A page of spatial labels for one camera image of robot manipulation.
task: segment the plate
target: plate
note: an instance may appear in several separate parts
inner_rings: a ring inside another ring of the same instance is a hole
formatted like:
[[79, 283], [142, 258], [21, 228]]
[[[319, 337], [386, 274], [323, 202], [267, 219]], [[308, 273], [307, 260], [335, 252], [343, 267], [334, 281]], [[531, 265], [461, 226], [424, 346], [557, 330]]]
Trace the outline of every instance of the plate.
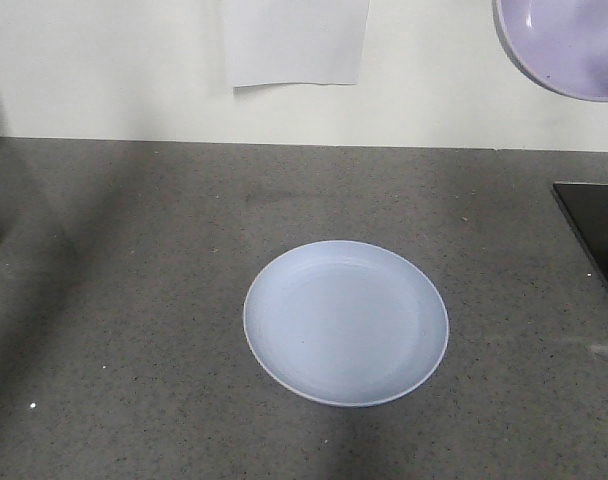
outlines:
[[550, 90], [608, 102], [608, 0], [495, 0], [500, 41]]
[[364, 407], [425, 382], [444, 356], [449, 323], [439, 292], [412, 263], [334, 240], [290, 250], [259, 273], [244, 331], [260, 365], [289, 390]]

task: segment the gray countertop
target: gray countertop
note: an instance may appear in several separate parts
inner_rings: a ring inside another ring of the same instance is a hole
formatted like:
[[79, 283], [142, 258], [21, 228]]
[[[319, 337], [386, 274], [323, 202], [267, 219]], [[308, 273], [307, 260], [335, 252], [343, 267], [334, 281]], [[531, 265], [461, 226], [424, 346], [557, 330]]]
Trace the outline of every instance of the gray countertop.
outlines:
[[[0, 478], [608, 480], [608, 290], [554, 180], [608, 154], [0, 139]], [[250, 282], [323, 239], [440, 290], [410, 395], [318, 405], [253, 358]]]

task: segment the white paper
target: white paper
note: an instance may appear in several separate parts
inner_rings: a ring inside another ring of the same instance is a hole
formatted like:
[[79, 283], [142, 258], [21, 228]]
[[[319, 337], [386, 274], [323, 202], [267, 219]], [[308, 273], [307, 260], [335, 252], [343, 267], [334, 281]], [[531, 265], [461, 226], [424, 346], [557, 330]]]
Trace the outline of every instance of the white paper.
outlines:
[[355, 84], [369, 0], [223, 0], [228, 82]]

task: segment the black surface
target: black surface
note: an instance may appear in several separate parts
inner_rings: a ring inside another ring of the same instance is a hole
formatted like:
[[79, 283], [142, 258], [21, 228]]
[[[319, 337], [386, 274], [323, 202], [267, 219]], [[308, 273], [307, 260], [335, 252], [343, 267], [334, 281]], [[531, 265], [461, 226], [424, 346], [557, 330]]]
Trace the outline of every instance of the black surface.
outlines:
[[608, 283], [608, 185], [555, 183], [569, 221]]

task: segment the white wall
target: white wall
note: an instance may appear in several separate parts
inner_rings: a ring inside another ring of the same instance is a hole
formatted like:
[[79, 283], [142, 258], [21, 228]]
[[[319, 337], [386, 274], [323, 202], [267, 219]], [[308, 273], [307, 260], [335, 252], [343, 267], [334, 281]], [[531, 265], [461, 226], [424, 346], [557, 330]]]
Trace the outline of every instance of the white wall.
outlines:
[[608, 104], [524, 78], [490, 0], [371, 0], [358, 86], [233, 92], [219, 0], [0, 0], [0, 133], [608, 151]]

